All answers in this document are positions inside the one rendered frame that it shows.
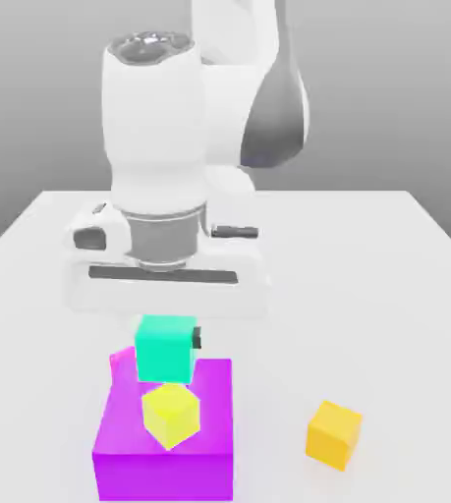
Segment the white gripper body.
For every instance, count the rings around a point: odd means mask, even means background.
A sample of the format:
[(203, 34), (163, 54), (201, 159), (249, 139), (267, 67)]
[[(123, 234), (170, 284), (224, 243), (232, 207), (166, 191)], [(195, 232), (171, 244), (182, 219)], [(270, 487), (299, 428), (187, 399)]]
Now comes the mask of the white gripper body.
[(258, 318), (270, 278), (257, 250), (206, 250), (175, 271), (151, 272), (99, 252), (65, 254), (65, 298), (77, 311)]

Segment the small teal cube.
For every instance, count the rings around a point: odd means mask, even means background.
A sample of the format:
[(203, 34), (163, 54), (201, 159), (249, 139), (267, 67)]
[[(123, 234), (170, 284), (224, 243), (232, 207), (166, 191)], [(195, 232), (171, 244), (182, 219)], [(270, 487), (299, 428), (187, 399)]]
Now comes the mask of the small teal cube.
[(194, 316), (144, 315), (135, 335), (138, 380), (190, 384), (196, 363), (196, 326)]

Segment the small pink cube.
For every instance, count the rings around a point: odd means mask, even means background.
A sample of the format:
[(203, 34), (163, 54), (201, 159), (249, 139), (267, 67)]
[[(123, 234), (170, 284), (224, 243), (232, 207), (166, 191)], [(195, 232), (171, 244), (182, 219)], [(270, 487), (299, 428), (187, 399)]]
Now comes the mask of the small pink cube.
[(111, 387), (137, 381), (136, 350), (134, 346), (127, 347), (109, 357)]

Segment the small yellow cube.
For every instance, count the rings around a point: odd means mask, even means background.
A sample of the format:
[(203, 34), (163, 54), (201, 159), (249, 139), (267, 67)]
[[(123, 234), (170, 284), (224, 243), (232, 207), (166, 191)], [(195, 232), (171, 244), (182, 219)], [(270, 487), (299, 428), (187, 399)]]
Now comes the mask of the small yellow cube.
[(185, 385), (165, 383), (141, 397), (143, 425), (171, 450), (200, 431), (200, 400)]

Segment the small orange cube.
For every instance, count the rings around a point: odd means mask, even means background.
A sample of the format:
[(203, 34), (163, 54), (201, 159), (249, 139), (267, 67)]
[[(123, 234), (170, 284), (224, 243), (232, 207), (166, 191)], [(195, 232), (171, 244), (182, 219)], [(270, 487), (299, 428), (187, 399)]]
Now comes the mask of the small orange cube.
[(363, 415), (323, 401), (308, 425), (306, 455), (344, 472), (358, 443)]

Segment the large purple box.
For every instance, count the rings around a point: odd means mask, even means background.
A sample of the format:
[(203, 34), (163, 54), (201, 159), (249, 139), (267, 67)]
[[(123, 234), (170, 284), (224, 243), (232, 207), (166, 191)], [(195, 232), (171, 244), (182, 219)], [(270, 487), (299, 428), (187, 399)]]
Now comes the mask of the large purple box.
[(200, 431), (165, 450), (145, 430), (141, 396), (154, 383), (110, 387), (92, 449), (101, 501), (230, 501), (234, 440), (232, 362), (199, 359), (189, 389), (200, 399)]

